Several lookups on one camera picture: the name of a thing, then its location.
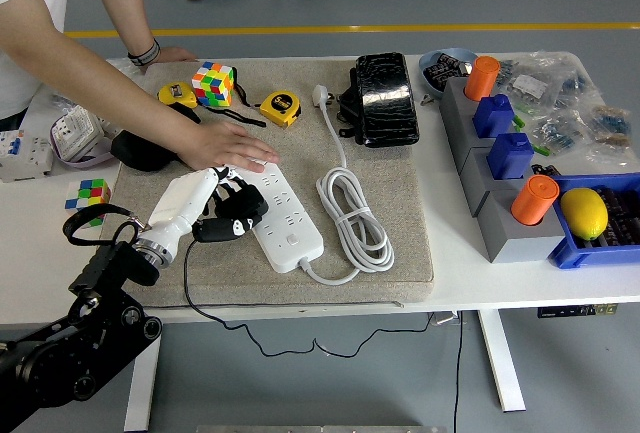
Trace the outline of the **person's left hand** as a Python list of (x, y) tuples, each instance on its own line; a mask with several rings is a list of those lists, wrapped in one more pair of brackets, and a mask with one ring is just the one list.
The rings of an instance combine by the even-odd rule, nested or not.
[(141, 72), (145, 72), (151, 65), (157, 63), (190, 62), (196, 60), (197, 56), (184, 48), (162, 48), (155, 43), (147, 52), (143, 53), (135, 60), (132, 60), (132, 63)]

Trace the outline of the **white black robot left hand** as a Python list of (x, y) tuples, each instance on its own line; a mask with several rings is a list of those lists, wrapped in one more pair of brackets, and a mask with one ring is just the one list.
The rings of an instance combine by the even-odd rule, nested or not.
[(268, 205), (256, 186), (233, 168), (208, 168), (171, 181), (135, 248), (156, 267), (171, 264), (180, 239), (200, 243), (235, 240), (253, 229)]

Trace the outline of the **person's right hand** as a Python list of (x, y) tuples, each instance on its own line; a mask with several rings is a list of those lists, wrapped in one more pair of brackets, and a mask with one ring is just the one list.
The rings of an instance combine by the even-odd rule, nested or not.
[(263, 172), (266, 163), (277, 164), (280, 155), (243, 127), (226, 121), (196, 125), (193, 137), (176, 150), (178, 157), (194, 170), (233, 166)]

